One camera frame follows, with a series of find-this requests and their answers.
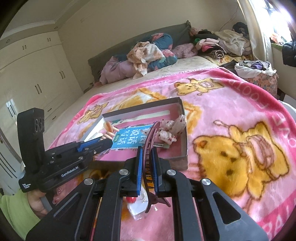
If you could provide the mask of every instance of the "blue gripper pad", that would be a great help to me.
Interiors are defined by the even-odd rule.
[[[157,168],[156,168],[156,148],[152,148],[152,152],[151,152],[151,172],[152,172],[152,178],[153,178],[153,184],[154,184],[154,191],[155,194],[158,193],[158,175],[157,175]]]
[[[98,137],[96,139],[84,142],[80,145],[80,147],[77,148],[77,151],[81,152],[84,148],[89,147],[90,145],[95,144],[95,143],[99,142],[100,140],[101,140],[101,138]]]
[[[142,184],[142,165],[143,165],[143,148],[141,146],[138,146],[138,152],[137,152],[137,160],[139,162],[137,163],[137,195],[139,196],[141,193],[141,184]]]

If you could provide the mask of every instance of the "curtain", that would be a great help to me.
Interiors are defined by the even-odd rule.
[[[248,25],[254,58],[268,61],[273,67],[271,43],[269,35],[264,31],[264,15],[260,12],[260,1],[263,0],[237,0]]]

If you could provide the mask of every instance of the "ceiling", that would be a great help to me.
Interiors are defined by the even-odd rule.
[[[9,23],[1,39],[42,25],[55,24],[80,0],[28,0]]]

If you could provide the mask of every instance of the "metal screw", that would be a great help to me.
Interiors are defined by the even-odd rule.
[[[207,178],[204,178],[204,179],[202,179],[202,184],[206,185],[206,186],[209,186],[211,184],[211,180],[207,179]]]
[[[176,175],[176,171],[173,169],[169,169],[169,170],[167,170],[167,174],[170,176],[174,176],[174,175]]]
[[[87,178],[87,179],[84,180],[85,185],[91,185],[91,184],[93,184],[93,182],[94,181],[91,178]]]
[[[128,170],[127,169],[121,169],[121,170],[119,170],[119,174],[120,175],[127,175],[128,174]]]

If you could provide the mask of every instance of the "dark jacket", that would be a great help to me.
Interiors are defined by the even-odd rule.
[[[296,41],[293,38],[283,45],[282,55],[285,65],[296,67]]]

